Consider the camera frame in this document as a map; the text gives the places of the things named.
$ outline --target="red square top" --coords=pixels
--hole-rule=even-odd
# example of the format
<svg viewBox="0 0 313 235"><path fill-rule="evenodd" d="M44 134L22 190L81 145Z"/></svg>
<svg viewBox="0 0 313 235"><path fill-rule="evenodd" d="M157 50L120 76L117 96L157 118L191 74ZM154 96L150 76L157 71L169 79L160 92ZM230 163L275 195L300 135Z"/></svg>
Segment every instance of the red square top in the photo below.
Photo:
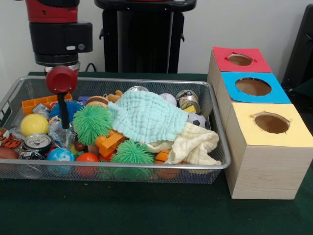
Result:
<svg viewBox="0 0 313 235"><path fill-rule="evenodd" d="M272 72L260 49L213 47L221 72Z"/></svg>

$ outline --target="black cable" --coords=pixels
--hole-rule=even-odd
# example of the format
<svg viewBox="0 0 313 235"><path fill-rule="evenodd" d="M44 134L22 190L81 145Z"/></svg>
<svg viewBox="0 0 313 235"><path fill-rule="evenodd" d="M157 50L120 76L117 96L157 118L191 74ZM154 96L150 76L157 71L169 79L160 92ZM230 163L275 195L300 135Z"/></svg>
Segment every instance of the black cable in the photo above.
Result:
<svg viewBox="0 0 313 235"><path fill-rule="evenodd" d="M87 65L87 67L86 67L86 69L85 69L85 72L88 72L90 66L92 66L93 71L97 72L97 68L96 68L96 66L95 66L93 63L89 63L89 64Z"/></svg>

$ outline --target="round hole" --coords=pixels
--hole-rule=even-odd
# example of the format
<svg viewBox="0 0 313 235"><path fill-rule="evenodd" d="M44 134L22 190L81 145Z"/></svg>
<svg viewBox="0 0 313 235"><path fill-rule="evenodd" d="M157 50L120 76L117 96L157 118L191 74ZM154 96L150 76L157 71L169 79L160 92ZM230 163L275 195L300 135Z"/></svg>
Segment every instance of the round hole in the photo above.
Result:
<svg viewBox="0 0 313 235"><path fill-rule="evenodd" d="M231 54L228 57L229 61L235 65L239 66L248 66L251 65L252 59L249 56L241 55L241 54Z"/></svg>
<svg viewBox="0 0 313 235"><path fill-rule="evenodd" d="M290 122L282 116L271 113L262 113L255 116L255 123L263 130L279 134L288 131Z"/></svg>
<svg viewBox="0 0 313 235"><path fill-rule="evenodd" d="M268 83L257 78L245 77L236 82L238 90L255 96L267 95L272 91Z"/></svg>

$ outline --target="purple object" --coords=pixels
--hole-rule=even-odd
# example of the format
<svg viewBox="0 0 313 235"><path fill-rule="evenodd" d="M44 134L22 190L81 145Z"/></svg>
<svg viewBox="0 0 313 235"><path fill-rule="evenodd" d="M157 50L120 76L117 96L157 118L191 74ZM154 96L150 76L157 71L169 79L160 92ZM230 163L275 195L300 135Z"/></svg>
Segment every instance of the purple object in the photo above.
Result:
<svg viewBox="0 0 313 235"><path fill-rule="evenodd" d="M90 98L91 96L80 96L78 97L78 102L82 102L83 105L86 105L87 100Z"/></svg>

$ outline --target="white ball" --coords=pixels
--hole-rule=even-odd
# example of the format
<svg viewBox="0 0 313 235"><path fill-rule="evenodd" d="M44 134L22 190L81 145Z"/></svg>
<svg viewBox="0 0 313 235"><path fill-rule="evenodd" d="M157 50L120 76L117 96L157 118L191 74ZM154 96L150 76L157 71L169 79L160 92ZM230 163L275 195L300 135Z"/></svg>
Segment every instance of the white ball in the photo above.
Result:
<svg viewBox="0 0 313 235"><path fill-rule="evenodd" d="M206 128L205 127L205 124L206 124L205 117L202 115L198 115L196 113L190 113L188 116L187 122L194 124L196 126Z"/></svg>
<svg viewBox="0 0 313 235"><path fill-rule="evenodd" d="M171 94L163 93L163 94L160 94L160 96L161 96L164 100L167 100L167 101L170 102L171 104L174 104L175 106L177 106L177 101L176 101L175 97L172 96Z"/></svg>

